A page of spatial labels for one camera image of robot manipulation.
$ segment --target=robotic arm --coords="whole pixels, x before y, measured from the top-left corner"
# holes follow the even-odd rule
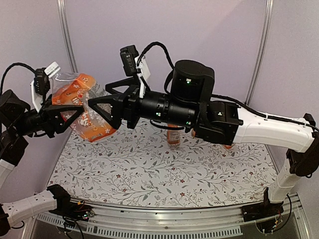
[[[105,89],[112,95],[90,99],[89,106],[116,129],[122,120],[127,121],[128,128],[134,129],[139,118],[146,118],[162,129],[189,132],[193,128],[195,137],[211,143],[250,142],[288,148],[285,165],[276,181],[266,188],[264,201],[242,207],[245,221],[283,212],[286,195],[301,177],[311,175],[319,165],[319,130],[313,117],[305,114],[299,119],[282,118],[257,112],[230,97],[212,95],[213,69],[190,60],[180,60],[172,66],[164,84],[166,94],[151,91],[144,79],[144,72],[147,78],[149,76],[147,65],[139,66],[139,62],[145,61],[144,54],[154,45],[163,48],[172,66],[167,49],[161,43],[151,43],[140,56],[135,46],[123,48],[120,54],[129,78],[107,84]],[[120,93],[114,89],[118,86],[129,87]],[[211,101],[212,97],[227,101]],[[111,113],[99,107],[100,104],[110,104]],[[156,122],[182,127],[170,128]]]
[[[50,83],[44,68],[35,70],[32,82],[32,96],[37,95],[39,107],[30,109],[30,105],[20,100],[12,90],[0,95],[0,122],[6,130],[0,132],[0,188],[7,176],[18,166],[28,143],[24,136],[53,138],[55,133],[63,133],[80,116],[82,106],[56,106],[51,96],[46,99]],[[61,112],[74,111],[74,115],[65,121]],[[0,236],[22,220],[49,211],[73,219],[85,219],[90,206],[82,205],[82,212],[76,212],[77,205],[70,202],[70,195],[59,185],[52,185],[43,192],[13,203],[0,204]]]

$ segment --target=wire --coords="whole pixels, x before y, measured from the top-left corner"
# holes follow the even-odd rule
[[[288,197],[289,204],[290,204],[290,210],[289,210],[288,218],[287,218],[287,220],[285,221],[285,223],[284,223],[279,229],[274,230],[274,232],[277,232],[277,231],[281,230],[281,229],[288,223],[288,221],[289,221],[289,219],[290,219],[291,212],[292,212],[292,209],[293,209],[293,205],[292,205],[291,199],[290,199],[290,197],[289,197],[288,194],[287,194],[287,197]]]
[[[289,197],[288,194],[287,194],[287,197],[288,197],[289,204],[290,204],[290,210],[289,210],[289,214],[288,214],[288,217],[287,217],[287,220],[285,221],[285,223],[284,223],[280,228],[278,228],[277,230],[276,230],[276,228],[277,228],[277,226],[278,226],[277,222],[275,223],[275,225],[273,225],[272,227],[267,228],[267,229],[263,229],[263,228],[260,227],[261,224],[258,224],[258,225],[257,225],[257,223],[255,223],[255,225],[256,225],[258,231],[260,231],[260,232],[261,232],[262,234],[264,234],[264,235],[272,234],[272,233],[274,233],[274,232],[277,232],[277,231],[281,230],[281,229],[288,223],[288,221],[289,221],[289,219],[290,219],[290,216],[291,216],[291,213],[292,213],[292,208],[293,208],[293,206],[292,206],[292,202],[291,202],[291,199],[290,199],[290,197]],[[276,221],[279,221],[279,219],[282,218],[282,215],[281,215],[280,211],[278,211],[278,214],[279,214],[279,217],[278,217],[278,219],[276,219]]]
[[[83,231],[82,231],[80,225],[77,223],[77,221],[79,221],[79,220],[81,220],[81,219],[75,220],[75,219],[71,219],[71,218],[66,218],[66,217],[64,217],[64,216],[63,216],[62,218],[64,219],[64,233],[65,233],[65,235],[66,235],[68,238],[73,239],[73,238],[68,234],[69,232],[66,231],[66,224],[68,224],[68,225],[71,226],[71,224],[70,224],[70,222],[71,222],[71,223],[74,223],[74,224],[77,226],[77,228],[79,229],[79,231],[80,231],[80,233],[81,233],[82,239],[84,239]]]
[[[20,226],[20,227],[17,227],[17,228],[15,228],[15,227],[11,227],[12,229],[21,229],[21,228],[23,228],[24,227],[24,221],[21,221],[22,222],[22,226]]]
[[[152,42],[152,43],[150,43],[147,47],[145,47],[145,49],[142,51],[142,53],[140,54],[140,56],[139,56],[139,58],[138,58],[138,60],[137,60],[137,62],[136,62],[136,67],[138,67],[138,66],[140,65],[140,62],[141,62],[142,58],[144,57],[144,55],[145,55],[153,46],[160,46],[160,47],[164,50],[164,53],[165,53],[165,55],[166,55],[166,58],[167,58],[167,60],[168,60],[168,63],[169,63],[169,65],[170,65],[170,67],[171,67],[172,69],[174,69],[174,65],[173,65],[173,63],[172,63],[172,61],[171,61],[171,58],[170,58],[170,56],[169,56],[169,53],[168,53],[168,50],[167,50],[166,46],[165,46],[163,43],[160,43],[160,42],[158,42],[158,41]],[[151,88],[149,87],[149,85],[147,84],[147,82],[145,81],[145,79],[144,79],[143,77],[141,77],[141,81],[142,81],[143,84],[145,85],[146,89],[147,89],[148,91],[151,91]]]
[[[290,122],[290,123],[296,123],[296,124],[299,124],[299,125],[305,125],[305,126],[311,127],[314,130],[317,130],[319,132],[319,128],[315,127],[314,125],[308,124],[308,123],[303,123],[303,122],[296,121],[296,120],[293,120],[293,119],[288,119],[288,118],[283,118],[283,117],[278,117],[278,116],[268,116],[267,117],[267,115],[265,115],[263,113],[260,113],[260,112],[258,112],[256,110],[250,108],[249,106],[247,106],[246,104],[240,102],[237,99],[234,99],[234,98],[231,98],[231,97],[228,97],[228,96],[215,95],[215,94],[212,94],[211,96],[213,98],[218,98],[218,99],[222,99],[222,100],[235,102],[236,104],[238,104],[242,108],[245,108],[250,113],[253,113],[253,114],[255,114],[257,116],[260,116],[262,118],[268,118],[270,120],[277,120],[277,121],[282,121],[282,122]]]
[[[45,135],[46,135],[46,133],[37,134],[35,132],[33,137],[37,138],[37,137],[42,137],[42,136],[45,136]]]
[[[12,63],[11,65],[9,65],[6,68],[6,70],[4,71],[4,74],[2,75],[1,85],[0,85],[0,96],[3,93],[4,79],[5,79],[6,75],[7,75],[7,73],[9,72],[9,70],[12,69],[14,66],[22,66],[22,67],[28,69],[29,71],[31,71],[32,73],[35,74],[35,70],[32,67],[28,66],[27,64],[24,64],[24,63],[21,63],[21,62]],[[2,134],[2,123],[0,122],[0,137],[1,137],[1,134]]]
[[[85,211],[85,210],[80,211],[80,210],[84,207],[84,205],[85,205],[85,201],[84,201],[84,200],[83,200],[83,201],[81,201],[81,204],[82,204],[82,206],[81,206],[78,210],[76,210],[75,212],[82,212],[82,211]]]
[[[161,128],[161,129],[167,129],[167,130],[183,130],[184,129],[184,127],[169,127],[165,125],[160,125],[160,124],[154,123],[152,120],[150,120],[150,123],[156,128]]]

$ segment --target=orange bottle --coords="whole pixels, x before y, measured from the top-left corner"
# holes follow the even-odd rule
[[[167,124],[168,127],[178,127],[173,124]],[[180,132],[178,130],[167,130],[167,142],[169,146],[180,145]]]

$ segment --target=white backdrop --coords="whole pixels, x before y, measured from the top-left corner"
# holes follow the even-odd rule
[[[319,123],[319,2],[275,1],[266,52],[252,107],[288,117],[311,113]],[[286,149],[272,147],[283,165]],[[319,238],[319,172],[294,188],[301,198],[313,238]]]
[[[125,78],[120,48],[139,52],[152,41],[166,45],[172,61],[192,59],[215,70],[217,94],[245,100],[256,62],[266,1],[93,0],[66,1],[80,72],[102,84]],[[162,49],[147,53],[151,88],[163,91],[170,67]]]

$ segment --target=table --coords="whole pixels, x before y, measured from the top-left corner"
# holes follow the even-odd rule
[[[181,132],[180,147],[170,147],[166,130],[143,119],[94,143],[72,133],[48,185],[99,203],[217,207],[261,201],[276,176],[262,144],[225,149]]]

